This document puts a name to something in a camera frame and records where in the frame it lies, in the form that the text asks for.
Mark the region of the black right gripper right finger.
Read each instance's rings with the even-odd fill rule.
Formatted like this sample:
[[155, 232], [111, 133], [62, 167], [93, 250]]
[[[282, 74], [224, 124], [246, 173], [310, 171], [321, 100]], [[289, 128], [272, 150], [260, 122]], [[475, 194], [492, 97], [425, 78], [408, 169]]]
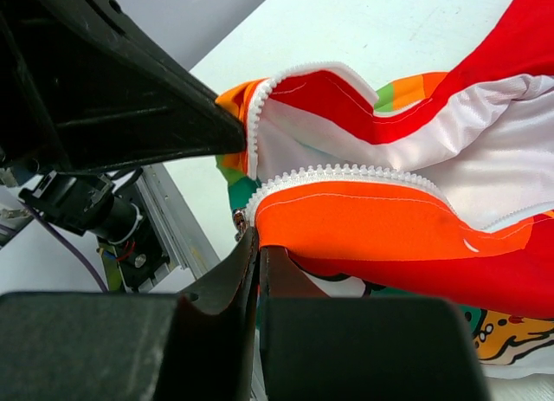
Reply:
[[487, 400], [467, 324], [435, 298], [329, 297], [261, 250], [261, 361], [271, 400]]

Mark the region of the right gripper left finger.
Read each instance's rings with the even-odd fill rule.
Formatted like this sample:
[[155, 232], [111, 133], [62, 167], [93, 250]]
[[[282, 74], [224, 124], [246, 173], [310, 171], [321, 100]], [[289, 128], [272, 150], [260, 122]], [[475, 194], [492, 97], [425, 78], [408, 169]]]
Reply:
[[175, 294], [1, 299], [4, 400], [247, 400], [258, 236]]

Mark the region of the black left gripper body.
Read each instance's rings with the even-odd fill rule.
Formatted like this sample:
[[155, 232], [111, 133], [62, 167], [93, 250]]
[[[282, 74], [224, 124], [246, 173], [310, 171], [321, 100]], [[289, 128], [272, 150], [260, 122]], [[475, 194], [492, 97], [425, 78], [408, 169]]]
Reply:
[[77, 235], [131, 236], [140, 208], [117, 185], [139, 165], [143, 81], [109, 55], [118, 0], [1, 0], [1, 168], [23, 205]]

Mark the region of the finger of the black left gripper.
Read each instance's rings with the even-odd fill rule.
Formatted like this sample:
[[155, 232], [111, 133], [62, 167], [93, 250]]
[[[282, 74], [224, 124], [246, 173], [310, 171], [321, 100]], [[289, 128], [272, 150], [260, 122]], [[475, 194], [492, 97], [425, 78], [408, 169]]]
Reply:
[[131, 167], [241, 152], [242, 123], [117, 0], [34, 0], [25, 84], [62, 167]]

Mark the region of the colourful red white kids jacket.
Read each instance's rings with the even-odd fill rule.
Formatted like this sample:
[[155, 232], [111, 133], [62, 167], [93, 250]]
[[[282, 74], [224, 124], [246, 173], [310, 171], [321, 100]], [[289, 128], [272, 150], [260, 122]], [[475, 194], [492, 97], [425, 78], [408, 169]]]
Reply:
[[459, 305], [496, 378], [553, 371], [553, 0], [512, 0], [454, 69], [371, 88], [320, 62], [217, 103], [239, 231], [325, 294]]

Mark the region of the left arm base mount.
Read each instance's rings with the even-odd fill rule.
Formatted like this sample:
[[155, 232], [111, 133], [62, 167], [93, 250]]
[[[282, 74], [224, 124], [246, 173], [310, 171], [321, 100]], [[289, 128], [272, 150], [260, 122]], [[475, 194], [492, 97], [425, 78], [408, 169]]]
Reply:
[[127, 293], [176, 293], [219, 262], [213, 246], [163, 165], [148, 165], [117, 195], [141, 219], [120, 245], [99, 240], [104, 262], [114, 262]]

